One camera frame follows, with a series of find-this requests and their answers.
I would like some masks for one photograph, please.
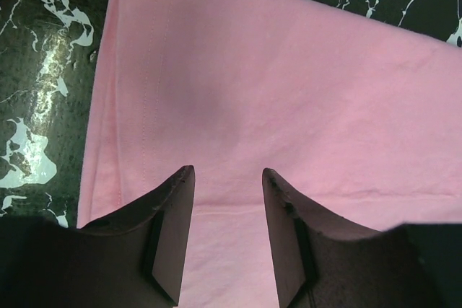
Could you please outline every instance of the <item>pink cloth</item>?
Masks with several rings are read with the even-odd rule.
[[[462,221],[462,56],[308,0],[110,0],[79,226],[185,164],[181,307],[277,307],[261,173],[360,224]]]

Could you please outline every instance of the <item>black marble surface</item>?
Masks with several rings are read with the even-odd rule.
[[[0,0],[0,216],[75,226],[108,0]]]
[[[462,46],[461,0],[315,1]],[[107,2],[0,0],[0,216],[75,226]]]

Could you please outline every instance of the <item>stitching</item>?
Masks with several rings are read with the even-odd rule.
[[[120,14],[119,14],[119,11],[117,11],[117,21],[119,21],[119,18],[120,18]],[[120,73],[120,61],[118,59],[119,57],[119,54],[118,54],[118,49],[119,49],[119,35],[117,35],[117,32],[115,34],[115,82],[114,82],[114,113],[115,113],[115,119],[114,119],[114,122],[115,122],[115,146],[116,146],[116,149],[117,149],[117,152],[116,152],[116,156],[117,156],[117,177],[118,177],[118,208],[120,208],[122,205],[123,205],[123,199],[122,199],[122,175],[121,175],[121,141],[120,141],[120,136],[119,136],[119,126],[118,126],[118,111],[119,111],[119,107],[118,107],[118,103],[117,103],[117,96],[118,96],[118,83],[119,83],[119,78],[118,78],[118,75]]]
[[[153,8],[156,8],[157,2],[159,0],[155,0],[153,4]],[[148,49],[147,49],[147,59],[146,59],[146,71],[144,73],[144,83],[143,83],[143,89],[144,89],[144,96],[143,96],[143,116],[142,116],[142,125],[141,125],[141,165],[143,167],[142,174],[141,174],[141,186],[142,186],[142,193],[146,193],[146,101],[147,101],[147,81],[148,81],[148,75],[149,75],[149,62],[151,61],[151,51],[152,51],[152,39],[154,37],[154,23],[156,20],[156,11],[154,11],[154,14],[152,15],[152,21],[151,21],[151,29],[149,31],[149,44],[148,44]]]
[[[153,124],[153,138],[154,138],[154,141],[153,141],[153,145],[152,145],[152,148],[153,148],[153,154],[154,154],[154,157],[156,155],[155,153],[155,150],[156,150],[156,135],[157,135],[157,132],[156,132],[156,125],[157,125],[157,114],[158,114],[158,110],[159,110],[159,88],[160,88],[160,82],[161,82],[161,79],[162,79],[162,68],[164,66],[164,55],[165,55],[165,46],[166,46],[166,43],[167,43],[167,36],[168,36],[168,30],[169,30],[169,24],[170,24],[170,13],[171,13],[171,10],[172,10],[172,0],[169,0],[168,1],[168,8],[167,8],[167,22],[165,24],[165,32],[164,32],[164,39],[163,39],[163,42],[162,42],[162,49],[161,49],[161,53],[160,53],[160,65],[159,65],[159,74],[158,74],[158,78],[157,78],[157,86],[156,86],[156,103],[155,103],[155,109],[154,109],[154,124]],[[143,184],[145,183],[145,176],[144,176],[144,173],[145,173],[145,169],[143,171]]]

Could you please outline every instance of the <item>fabric fold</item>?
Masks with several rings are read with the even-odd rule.
[[[265,167],[368,227],[462,220],[460,57],[309,0],[110,0],[78,225],[192,164],[180,307],[277,307]]]

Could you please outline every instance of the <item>seam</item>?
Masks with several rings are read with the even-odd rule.
[[[154,0],[154,4],[152,7],[155,9],[156,5],[159,0]],[[156,20],[157,12],[154,11],[152,15],[151,27],[149,30],[149,43],[147,49],[147,59],[146,59],[146,70],[144,72],[144,82],[143,82],[143,116],[141,122],[141,165],[142,165],[142,172],[141,172],[141,186],[142,186],[142,193],[146,193],[146,101],[147,101],[147,81],[149,77],[149,63],[151,61],[151,52],[152,52],[152,41],[154,37],[154,24]]]
[[[454,198],[460,198],[459,195],[454,196],[432,196],[432,197],[412,197],[412,196],[386,196],[386,197],[379,197],[379,198],[348,198],[344,196],[336,196],[335,201],[336,203],[358,203],[358,202],[406,202],[406,201],[448,201],[453,200]],[[332,197],[324,196],[324,195],[311,195],[310,199],[320,203],[330,202]]]
[[[158,77],[157,77],[157,85],[156,85],[156,101],[155,101],[155,109],[154,109],[154,120],[153,120],[153,134],[152,134],[152,137],[153,137],[153,144],[152,144],[152,149],[153,149],[153,157],[156,156],[156,137],[157,137],[157,114],[158,114],[158,111],[159,111],[159,89],[160,89],[160,82],[162,80],[162,70],[163,70],[163,66],[164,66],[164,55],[165,55],[165,47],[166,47],[166,44],[167,44],[167,36],[168,36],[168,31],[169,31],[169,24],[170,24],[170,13],[171,13],[171,10],[172,10],[172,0],[168,0],[168,8],[167,8],[167,21],[165,23],[165,32],[164,32],[164,38],[163,38],[163,41],[162,41],[162,49],[160,51],[160,64],[159,64],[159,73],[158,73]],[[145,165],[143,164],[143,191],[146,191],[146,187],[145,187],[145,183],[146,183],[146,167]]]
[[[120,14],[119,12],[117,13],[117,21],[119,21],[120,19]],[[117,157],[117,165],[116,165],[116,169],[117,169],[117,180],[118,180],[118,209],[122,206],[123,204],[123,199],[122,199],[122,176],[121,176],[121,145],[120,145],[120,136],[119,136],[119,131],[118,131],[118,103],[117,103],[117,96],[118,96],[118,82],[119,82],[119,73],[120,73],[120,69],[119,69],[119,63],[120,61],[118,60],[118,57],[119,57],[119,54],[118,54],[118,48],[119,48],[119,35],[118,35],[118,31],[116,32],[115,34],[115,82],[114,82],[114,122],[115,122],[115,148],[116,148],[116,157]]]

